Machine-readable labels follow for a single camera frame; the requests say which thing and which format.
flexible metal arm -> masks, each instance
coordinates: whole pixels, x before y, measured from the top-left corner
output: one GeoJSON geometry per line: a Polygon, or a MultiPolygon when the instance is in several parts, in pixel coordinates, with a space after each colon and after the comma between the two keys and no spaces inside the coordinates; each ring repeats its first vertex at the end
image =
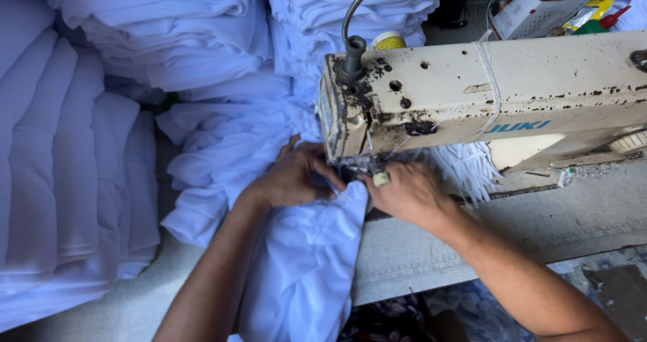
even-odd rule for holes
{"type": "Polygon", "coordinates": [[[348,44],[348,25],[351,22],[351,17],[362,1],[363,0],[352,0],[351,7],[348,8],[346,16],[344,16],[344,23],[342,24],[342,39],[344,39],[344,45],[348,44]]]}

cardboard box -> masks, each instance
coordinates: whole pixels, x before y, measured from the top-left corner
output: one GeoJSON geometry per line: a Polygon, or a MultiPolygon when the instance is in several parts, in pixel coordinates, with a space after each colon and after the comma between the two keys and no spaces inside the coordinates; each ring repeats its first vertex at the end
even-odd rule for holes
{"type": "Polygon", "coordinates": [[[488,20],[499,40],[539,38],[565,23],[588,1],[492,0],[488,20]]]}

juki logo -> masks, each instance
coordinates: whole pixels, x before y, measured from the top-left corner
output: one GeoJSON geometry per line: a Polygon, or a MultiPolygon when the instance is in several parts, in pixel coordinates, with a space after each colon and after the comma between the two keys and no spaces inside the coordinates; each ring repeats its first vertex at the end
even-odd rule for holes
{"type": "Polygon", "coordinates": [[[551,122],[537,121],[537,122],[524,122],[524,123],[515,123],[515,124],[509,124],[509,123],[498,124],[495,127],[492,127],[489,131],[483,132],[483,133],[508,132],[508,131],[519,131],[519,130],[539,130],[540,128],[546,126],[549,123],[551,122]]]}

sewing machine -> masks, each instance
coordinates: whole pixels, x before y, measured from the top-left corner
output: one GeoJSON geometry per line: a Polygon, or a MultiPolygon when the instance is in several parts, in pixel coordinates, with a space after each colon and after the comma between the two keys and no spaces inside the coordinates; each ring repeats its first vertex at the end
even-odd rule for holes
{"type": "Polygon", "coordinates": [[[346,54],[328,55],[319,88],[326,158],[352,163],[370,137],[382,156],[486,141],[495,167],[508,172],[604,145],[624,159],[647,148],[645,47],[647,34],[634,31],[369,50],[350,81],[340,80],[346,54]]]}

industrial sewing machine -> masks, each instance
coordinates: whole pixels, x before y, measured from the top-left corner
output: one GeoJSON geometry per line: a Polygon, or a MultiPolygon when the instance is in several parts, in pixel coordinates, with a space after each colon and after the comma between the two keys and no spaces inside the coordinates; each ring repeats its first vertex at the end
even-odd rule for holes
{"type": "Polygon", "coordinates": [[[352,163],[369,145],[379,163],[394,149],[486,141],[495,167],[514,172],[604,145],[616,159],[647,148],[643,31],[477,43],[498,114],[474,43],[364,52],[361,41],[349,38],[349,52],[324,64],[329,164],[352,163]]]}

